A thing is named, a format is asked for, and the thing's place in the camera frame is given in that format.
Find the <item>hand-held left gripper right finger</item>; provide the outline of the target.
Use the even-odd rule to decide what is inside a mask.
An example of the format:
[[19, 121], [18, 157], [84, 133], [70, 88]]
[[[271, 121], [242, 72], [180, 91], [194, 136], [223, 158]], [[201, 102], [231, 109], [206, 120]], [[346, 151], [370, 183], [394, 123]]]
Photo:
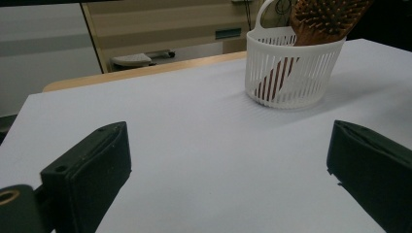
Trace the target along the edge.
[[412, 150], [364, 126], [337, 120], [326, 166], [387, 233], [412, 233]]

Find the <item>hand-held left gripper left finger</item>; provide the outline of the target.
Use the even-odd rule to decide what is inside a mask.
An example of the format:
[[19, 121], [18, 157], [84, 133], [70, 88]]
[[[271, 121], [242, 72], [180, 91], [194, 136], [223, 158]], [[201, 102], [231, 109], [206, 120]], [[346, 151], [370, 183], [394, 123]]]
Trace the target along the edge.
[[127, 124], [100, 127], [41, 171], [57, 233], [95, 233], [131, 173]]

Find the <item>white slotted plastic basket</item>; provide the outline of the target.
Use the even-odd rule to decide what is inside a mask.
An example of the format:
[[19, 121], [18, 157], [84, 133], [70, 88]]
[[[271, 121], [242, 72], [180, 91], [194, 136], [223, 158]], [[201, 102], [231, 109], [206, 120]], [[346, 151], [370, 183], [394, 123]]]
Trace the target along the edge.
[[262, 4], [247, 33], [246, 93], [271, 108], [306, 107], [324, 96], [344, 42], [297, 46], [291, 27], [263, 27], [260, 20], [273, 1]]

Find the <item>brown wooden hairbrush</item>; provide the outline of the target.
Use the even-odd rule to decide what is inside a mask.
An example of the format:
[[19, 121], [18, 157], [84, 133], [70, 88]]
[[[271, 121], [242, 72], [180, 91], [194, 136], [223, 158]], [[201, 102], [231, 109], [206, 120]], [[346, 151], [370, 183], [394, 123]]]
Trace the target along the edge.
[[[358, 24], [374, 0], [297, 0], [290, 14], [295, 47], [316, 46], [344, 39]], [[275, 98], [298, 58], [283, 58], [257, 86], [255, 96]]]

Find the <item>wooden table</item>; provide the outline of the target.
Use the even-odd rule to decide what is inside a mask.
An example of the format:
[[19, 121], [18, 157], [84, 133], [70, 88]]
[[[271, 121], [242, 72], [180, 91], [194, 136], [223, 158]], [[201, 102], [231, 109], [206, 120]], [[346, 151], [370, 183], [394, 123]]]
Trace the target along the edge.
[[188, 68], [201, 67], [201, 66], [206, 66], [206, 65], [211, 65], [211, 64], [236, 60], [236, 59], [243, 59], [246, 57], [246, 54], [247, 53], [245, 51], [238, 51], [238, 52], [213, 55], [213, 56], [195, 58], [195, 59], [184, 60], [184, 61], [177, 61], [177, 62], [172, 62], [172, 63], [167, 63], [167, 64], [159, 64], [159, 65], [148, 66], [144, 68], [136, 68], [136, 69], [130, 69], [130, 70], [125, 70], [125, 71], [118, 71], [118, 72], [112, 72], [112, 73], [107, 73], [107, 74], [100, 74], [100, 75], [93, 75], [93, 76], [80, 77], [80, 78], [69, 79], [69, 80], [64, 80], [64, 81], [58, 81], [58, 82], [47, 84], [43, 88], [43, 91], [44, 92], [57, 91], [57, 90], [62, 90], [62, 89], [75, 88], [75, 87], [87, 86], [87, 85], [93, 85], [93, 84], [99, 84], [99, 83], [109, 83], [109, 82], [114, 82], [114, 81], [119, 81], [119, 80], [167, 73], [167, 72], [172, 72], [172, 71], [179, 71], [179, 70], [184, 70]]

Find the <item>chair base with castor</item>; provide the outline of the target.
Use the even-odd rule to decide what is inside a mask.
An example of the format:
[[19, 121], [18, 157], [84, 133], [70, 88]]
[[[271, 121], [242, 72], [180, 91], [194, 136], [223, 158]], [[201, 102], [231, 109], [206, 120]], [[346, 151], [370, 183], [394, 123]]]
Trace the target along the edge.
[[111, 63], [120, 67], [144, 67], [154, 65], [154, 58], [173, 58], [173, 50], [158, 50], [152, 52], [134, 53], [124, 56], [116, 56], [110, 59]]

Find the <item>white board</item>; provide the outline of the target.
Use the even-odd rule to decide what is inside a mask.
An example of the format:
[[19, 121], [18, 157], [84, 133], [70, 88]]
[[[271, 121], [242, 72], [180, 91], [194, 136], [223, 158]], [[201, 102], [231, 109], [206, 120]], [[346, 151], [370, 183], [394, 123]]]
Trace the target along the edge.
[[27, 98], [0, 145], [0, 188], [40, 172], [96, 128], [126, 123], [132, 172], [99, 233], [384, 233], [326, 169], [336, 120], [412, 149], [412, 52], [345, 43], [324, 98], [253, 101], [245, 62]]

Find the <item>black curtain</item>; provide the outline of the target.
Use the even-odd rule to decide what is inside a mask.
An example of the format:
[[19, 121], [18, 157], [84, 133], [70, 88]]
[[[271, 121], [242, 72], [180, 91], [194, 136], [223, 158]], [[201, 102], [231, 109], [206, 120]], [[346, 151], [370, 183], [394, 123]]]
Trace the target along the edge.
[[375, 0], [347, 39], [412, 51], [412, 0]]

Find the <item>beige drawer cabinet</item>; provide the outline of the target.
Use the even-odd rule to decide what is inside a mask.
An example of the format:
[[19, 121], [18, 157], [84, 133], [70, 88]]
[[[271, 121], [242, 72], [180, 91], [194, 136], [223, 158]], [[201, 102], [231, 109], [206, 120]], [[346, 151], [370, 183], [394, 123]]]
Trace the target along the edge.
[[223, 52], [246, 48], [265, 0], [117, 0], [83, 3], [86, 24], [103, 72], [111, 59], [221, 43]]

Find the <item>black horizontal frame bar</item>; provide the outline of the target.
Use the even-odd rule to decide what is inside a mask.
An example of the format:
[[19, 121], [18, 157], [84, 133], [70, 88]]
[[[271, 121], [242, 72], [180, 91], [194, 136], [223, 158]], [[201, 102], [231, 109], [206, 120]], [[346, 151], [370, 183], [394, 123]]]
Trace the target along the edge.
[[0, 0], [0, 8], [1, 7], [17, 7], [17, 6], [106, 2], [106, 1], [119, 1], [119, 0]]

